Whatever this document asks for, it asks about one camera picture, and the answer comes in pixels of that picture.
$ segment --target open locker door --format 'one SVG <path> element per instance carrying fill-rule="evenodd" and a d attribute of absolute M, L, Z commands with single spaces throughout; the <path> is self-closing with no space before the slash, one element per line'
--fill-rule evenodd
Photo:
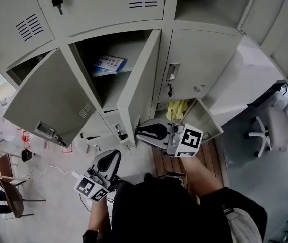
<path fill-rule="evenodd" d="M 149 119 L 157 68 L 160 30 L 153 30 L 117 103 L 130 145 L 138 122 Z"/>
<path fill-rule="evenodd" d="M 26 77 L 4 118 L 48 141 L 69 146 L 94 111 L 62 52 L 56 49 Z"/>

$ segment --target concrete floor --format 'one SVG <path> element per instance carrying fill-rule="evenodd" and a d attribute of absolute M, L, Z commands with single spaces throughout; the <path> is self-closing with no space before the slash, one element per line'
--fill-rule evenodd
<path fill-rule="evenodd" d="M 19 152 L 10 144 L 1 143 L 0 145 L 0 148 L 11 153 Z M 124 150 L 121 145 L 116 149 L 122 153 L 118 175 L 123 179 L 136 184 L 143 181 L 145 173 L 155 173 L 154 159 L 151 147 L 148 145 L 139 143 L 137 148 L 131 149 L 130 152 Z M 75 170 L 82 174 L 92 162 L 95 154 L 94 148 L 88 154 L 62 154 L 61 147 L 51 144 L 48 152 L 43 154 L 40 160 L 32 159 L 30 162 L 23 163 L 13 158 L 14 162 L 19 164 L 15 173 L 16 175 L 28 174 L 35 165 L 43 172 L 46 165 L 51 164 L 60 166 L 65 172 Z M 25 199 L 44 198 L 46 202 L 25 203 L 25 213 L 34 213 L 34 216 L 0 221 L 0 242 L 81 242 L 90 213 L 80 202 L 79 195 L 73 190 L 76 178 L 71 174 L 64 175 L 55 168 L 48 168 L 44 175 L 34 170 L 30 177 L 33 180 L 20 187 L 22 196 Z M 12 214 L 0 215 L 0 219 L 12 217 Z"/>
<path fill-rule="evenodd" d="M 230 188 L 237 190 L 258 204 L 268 214 L 264 242 L 279 239 L 288 220 L 288 152 L 267 152 L 256 158 L 260 140 L 244 138 L 247 131 L 258 131 L 258 124 L 251 124 L 256 116 L 248 108 L 222 128 L 220 140 L 228 170 Z"/>

